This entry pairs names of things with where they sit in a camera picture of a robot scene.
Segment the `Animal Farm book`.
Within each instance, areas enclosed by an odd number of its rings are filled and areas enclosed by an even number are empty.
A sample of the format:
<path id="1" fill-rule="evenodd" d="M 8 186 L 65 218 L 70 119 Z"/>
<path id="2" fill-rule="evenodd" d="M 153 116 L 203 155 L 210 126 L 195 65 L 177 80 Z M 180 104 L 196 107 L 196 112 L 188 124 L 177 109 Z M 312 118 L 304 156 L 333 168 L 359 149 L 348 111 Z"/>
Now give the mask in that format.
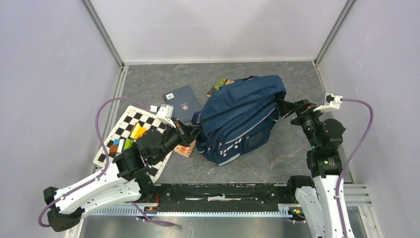
<path id="1" fill-rule="evenodd" d="M 221 87 L 234 83 L 234 80 L 230 80 L 227 78 L 219 78 L 217 82 L 213 85 L 213 87 L 208 91 L 207 96 L 211 97 L 214 92 L 218 91 Z"/>

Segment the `navy blue backpack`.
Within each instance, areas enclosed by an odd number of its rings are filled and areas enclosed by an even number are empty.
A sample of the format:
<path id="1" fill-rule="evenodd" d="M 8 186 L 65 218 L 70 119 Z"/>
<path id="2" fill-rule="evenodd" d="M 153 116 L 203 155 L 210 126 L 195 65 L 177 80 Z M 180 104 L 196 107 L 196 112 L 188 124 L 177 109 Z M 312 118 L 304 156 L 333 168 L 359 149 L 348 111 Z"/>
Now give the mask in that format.
<path id="1" fill-rule="evenodd" d="M 202 129 L 197 151 L 224 166 L 258 149 L 280 119 L 277 100 L 285 96 L 279 75 L 250 76 L 222 86 L 193 116 L 192 123 Z"/>

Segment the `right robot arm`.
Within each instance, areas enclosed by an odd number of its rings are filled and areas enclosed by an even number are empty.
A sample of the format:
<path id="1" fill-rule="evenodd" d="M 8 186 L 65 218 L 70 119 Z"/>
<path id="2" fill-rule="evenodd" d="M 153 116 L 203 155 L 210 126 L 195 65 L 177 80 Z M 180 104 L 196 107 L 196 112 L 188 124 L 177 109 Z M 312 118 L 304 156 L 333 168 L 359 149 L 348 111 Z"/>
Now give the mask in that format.
<path id="1" fill-rule="evenodd" d="M 342 97 L 328 95 L 321 106 L 308 100 L 276 102 L 282 118 L 296 114 L 290 123 L 302 128 L 311 146 L 306 159 L 311 176 L 291 176 L 287 198 L 301 205 L 313 238 L 354 237 L 345 211 L 344 169 L 338 153 L 345 128 L 335 119 L 319 119 L 323 113 L 338 110 Z"/>

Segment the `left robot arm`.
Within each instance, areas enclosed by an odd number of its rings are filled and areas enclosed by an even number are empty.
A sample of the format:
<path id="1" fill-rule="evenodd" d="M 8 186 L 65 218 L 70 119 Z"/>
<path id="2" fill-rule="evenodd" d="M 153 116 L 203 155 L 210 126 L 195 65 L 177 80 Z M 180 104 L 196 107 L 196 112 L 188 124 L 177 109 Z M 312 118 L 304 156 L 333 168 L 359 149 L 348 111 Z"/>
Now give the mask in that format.
<path id="1" fill-rule="evenodd" d="M 149 129 L 137 138 L 105 167 L 85 179 L 58 189 L 48 187 L 43 191 L 47 204 L 41 212 L 55 232 L 70 229 L 102 208 L 123 202 L 150 202 L 156 195 L 149 172 L 162 162 L 176 146 L 190 145 L 201 132 L 199 125 L 187 125 L 174 120 L 163 132 Z"/>

